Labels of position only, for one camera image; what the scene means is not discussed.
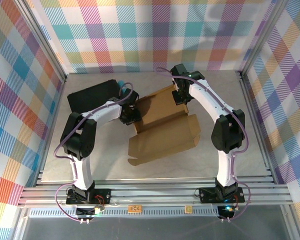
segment small cardboard piece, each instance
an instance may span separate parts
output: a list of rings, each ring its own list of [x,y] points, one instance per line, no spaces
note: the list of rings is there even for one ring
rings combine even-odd
[[[174,86],[168,86],[137,101],[142,121],[134,124],[137,135],[129,139],[128,162],[137,166],[194,148],[200,139],[195,114],[186,105],[176,105]]]

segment plaid backdrop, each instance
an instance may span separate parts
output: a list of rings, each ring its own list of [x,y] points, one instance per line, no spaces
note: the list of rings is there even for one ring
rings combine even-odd
[[[300,219],[300,0],[288,2],[248,78],[270,158]]]
[[[13,0],[0,0],[0,240],[33,180],[61,83]]]
[[[70,73],[243,67],[276,0],[28,0]]]

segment cardboard flap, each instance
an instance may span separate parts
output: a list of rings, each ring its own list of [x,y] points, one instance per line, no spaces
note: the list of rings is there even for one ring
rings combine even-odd
[[[133,166],[194,148],[200,139],[195,114],[186,113],[140,132],[129,140],[128,159]]]
[[[137,133],[188,113],[185,104],[176,105],[172,96],[174,90],[174,85],[170,85],[136,102],[142,117],[141,121],[134,123]]]

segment plaid wall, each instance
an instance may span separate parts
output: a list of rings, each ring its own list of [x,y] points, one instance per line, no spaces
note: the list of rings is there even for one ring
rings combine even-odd
[[[13,0],[0,0],[0,240],[33,180],[60,87]]]
[[[300,219],[300,0],[288,2],[248,78],[271,161]]]
[[[28,0],[70,73],[243,67],[276,0]]]

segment cardboard box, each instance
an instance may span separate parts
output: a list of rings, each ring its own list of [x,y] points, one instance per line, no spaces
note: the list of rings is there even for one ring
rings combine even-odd
[[[195,114],[188,115],[186,105],[176,105],[174,86],[168,86],[139,99],[142,121],[134,124],[136,136],[129,140],[128,162],[137,166],[194,148],[200,139]]]

